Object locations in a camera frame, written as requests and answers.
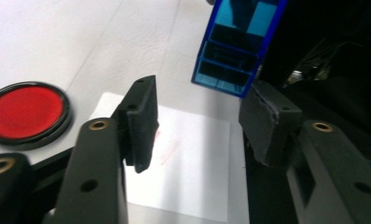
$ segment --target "black rim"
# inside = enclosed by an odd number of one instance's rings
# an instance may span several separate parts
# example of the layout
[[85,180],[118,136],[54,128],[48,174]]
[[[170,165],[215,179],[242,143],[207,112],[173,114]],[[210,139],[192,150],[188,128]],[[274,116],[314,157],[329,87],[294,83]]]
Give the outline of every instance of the black rim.
[[42,133],[38,133],[30,137],[21,139],[0,137],[0,144],[19,147],[19,149],[33,149],[36,147],[42,147],[44,145],[47,145],[54,141],[55,139],[57,139],[59,136],[61,136],[62,133],[66,131],[67,127],[69,126],[72,120],[72,112],[69,99],[67,98],[65,93],[58,89],[57,87],[42,82],[34,81],[21,82],[4,87],[3,89],[0,90],[0,97],[11,91],[25,87],[43,87],[55,91],[61,97],[63,104],[63,111],[58,120],[53,125],[51,125],[51,127],[44,130]]

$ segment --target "sheet of paper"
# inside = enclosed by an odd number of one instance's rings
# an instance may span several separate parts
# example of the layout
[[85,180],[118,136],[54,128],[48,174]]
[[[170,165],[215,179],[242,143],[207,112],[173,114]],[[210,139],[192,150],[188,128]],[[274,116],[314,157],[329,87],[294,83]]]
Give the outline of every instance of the sheet of paper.
[[[90,116],[108,118],[123,96],[105,92]],[[129,203],[227,222],[229,122],[158,107],[148,170],[126,168]]]

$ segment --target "blue container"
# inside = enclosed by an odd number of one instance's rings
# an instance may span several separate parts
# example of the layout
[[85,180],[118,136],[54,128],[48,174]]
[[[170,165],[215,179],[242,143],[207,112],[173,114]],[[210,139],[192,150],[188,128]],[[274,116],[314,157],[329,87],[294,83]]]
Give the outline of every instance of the blue container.
[[244,97],[287,0],[216,0],[192,82]]

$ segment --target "white paper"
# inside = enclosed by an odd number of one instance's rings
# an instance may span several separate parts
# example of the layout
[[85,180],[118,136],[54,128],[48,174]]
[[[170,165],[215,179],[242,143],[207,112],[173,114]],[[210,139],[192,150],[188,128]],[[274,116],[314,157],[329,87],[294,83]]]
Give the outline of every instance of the white paper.
[[[105,92],[90,118],[110,117],[122,98]],[[227,222],[229,123],[165,106],[158,117],[149,169],[126,168],[128,202]]]

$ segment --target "white table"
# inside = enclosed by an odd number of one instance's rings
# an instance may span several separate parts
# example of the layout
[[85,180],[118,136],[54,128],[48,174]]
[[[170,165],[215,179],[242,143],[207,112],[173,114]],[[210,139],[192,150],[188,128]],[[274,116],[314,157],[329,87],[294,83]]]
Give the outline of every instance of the white table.
[[[240,100],[190,83],[211,10],[204,0],[0,1],[0,89],[47,82],[75,111],[66,134],[24,152],[30,161],[73,146],[105,91],[124,95],[137,78],[157,75],[160,105],[231,123],[227,223],[249,223]],[[131,203],[129,214],[130,223],[221,223]]]

